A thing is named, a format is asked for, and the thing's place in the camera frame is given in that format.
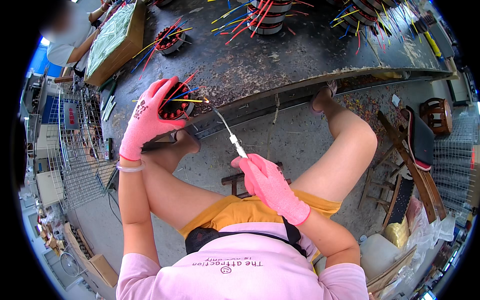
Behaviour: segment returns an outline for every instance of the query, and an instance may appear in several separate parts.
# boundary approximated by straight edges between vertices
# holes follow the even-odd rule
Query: slipper
[[[312,99],[310,100],[310,102],[308,103],[308,108],[310,110],[310,112],[314,115],[314,116],[321,116],[323,115],[323,110],[315,110],[313,108],[313,101],[315,100],[315,98],[317,98],[317,95],[318,93],[320,92],[320,90],[324,87],[328,87],[330,89],[330,91],[332,92],[332,98],[335,97],[335,94],[336,94],[336,90],[337,90],[337,85],[336,85],[336,81],[335,80],[329,80],[327,81],[327,85],[324,85],[322,86],[320,89],[318,89],[318,92],[313,95]]]
[[[183,128],[192,138],[193,140],[197,143],[198,145],[198,152],[200,152],[200,150],[202,149],[202,143],[200,142],[199,139],[197,139],[197,137],[195,136],[194,134],[194,131],[193,131],[193,125],[190,125],[190,126],[187,126],[185,128]],[[172,135],[173,139],[175,141],[177,141],[177,132],[178,131],[175,131]]]

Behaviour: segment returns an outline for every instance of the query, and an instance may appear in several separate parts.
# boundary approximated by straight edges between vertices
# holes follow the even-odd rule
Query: coworker
[[[334,139],[328,151],[290,186],[272,162],[257,154],[237,157],[231,164],[242,169],[255,195],[245,199],[172,175],[183,156],[201,146],[181,129],[184,120],[158,118],[160,102],[177,82],[177,76],[156,81],[140,96],[120,146],[124,257],[117,299],[367,300],[357,241],[329,217],[370,164],[377,139],[333,100],[335,81],[309,104],[327,118]],[[141,153],[144,143],[173,130],[174,144]],[[189,254],[173,266],[160,266],[150,212],[186,238]],[[311,263],[317,250],[327,257],[319,276]]]
[[[77,3],[62,1],[57,17],[40,29],[50,41],[48,60],[61,67],[73,67],[75,75],[83,78],[90,47],[100,32],[98,20],[109,8],[105,2],[93,12],[86,12]]]

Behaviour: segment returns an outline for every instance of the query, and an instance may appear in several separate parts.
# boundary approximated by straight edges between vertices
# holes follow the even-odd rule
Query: pink cut-resistant glove
[[[157,135],[185,127],[185,120],[160,119],[158,108],[167,93],[179,81],[177,76],[155,81],[136,102],[128,127],[120,145],[120,156],[127,160],[139,160],[142,146]]]
[[[297,196],[288,186],[280,168],[271,161],[257,154],[247,154],[232,160],[234,168],[241,168],[245,173],[245,188],[252,195],[257,195],[262,202],[284,216],[292,225],[300,225],[310,214],[310,206]]]

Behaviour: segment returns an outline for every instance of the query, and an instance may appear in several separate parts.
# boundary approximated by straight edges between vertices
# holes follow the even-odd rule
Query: metal workbench surface
[[[245,1],[230,2],[236,7]],[[309,15],[297,13],[296,16],[287,17],[277,34],[256,34],[250,38],[251,31],[246,30],[228,45],[225,43],[231,35],[214,36],[211,30],[241,16],[246,12],[244,8],[227,19],[211,24],[228,11],[226,1],[175,0],[162,9],[155,5],[148,6],[145,46],[154,40],[158,32],[173,25],[180,17],[182,22],[189,20],[183,28],[195,27],[187,32],[186,40],[192,45],[185,43],[179,51],[167,56],[154,53],[143,73],[146,60],[133,74],[130,72],[147,50],[124,65],[126,72],[118,79],[115,91],[117,105],[109,120],[102,124],[104,137],[113,138],[114,156],[118,157],[118,148],[135,106],[132,100],[137,100],[153,81],[161,78],[176,75],[183,81],[199,70],[189,86],[204,85],[207,88],[194,92],[191,98],[205,95],[215,106],[225,108],[234,103],[243,105],[274,93],[328,79],[388,71],[424,71],[436,77],[450,73],[445,63],[437,60],[425,38],[422,43],[417,36],[413,40],[407,24],[400,19],[397,20],[403,31],[404,42],[391,36],[389,45],[384,37],[384,53],[375,36],[368,35],[369,38],[365,38],[364,30],[360,33],[360,50],[355,55],[358,38],[349,35],[339,39],[345,29],[341,26],[331,28],[329,25],[339,10],[326,1],[313,2],[315,8],[302,4],[292,6],[292,10]],[[198,118],[204,119],[210,115],[210,109],[203,104],[197,105],[194,115],[194,122]]]

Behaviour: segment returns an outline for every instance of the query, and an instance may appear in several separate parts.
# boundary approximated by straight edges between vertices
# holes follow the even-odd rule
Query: foot
[[[317,95],[315,95],[310,101],[310,111],[314,115],[321,114],[323,112],[323,106],[325,101],[330,101],[336,94],[337,85],[335,80],[327,81],[327,85],[323,86],[318,90]]]
[[[185,129],[180,129],[173,136],[176,143],[185,143],[189,153],[198,153],[201,148],[200,141],[191,136]]]

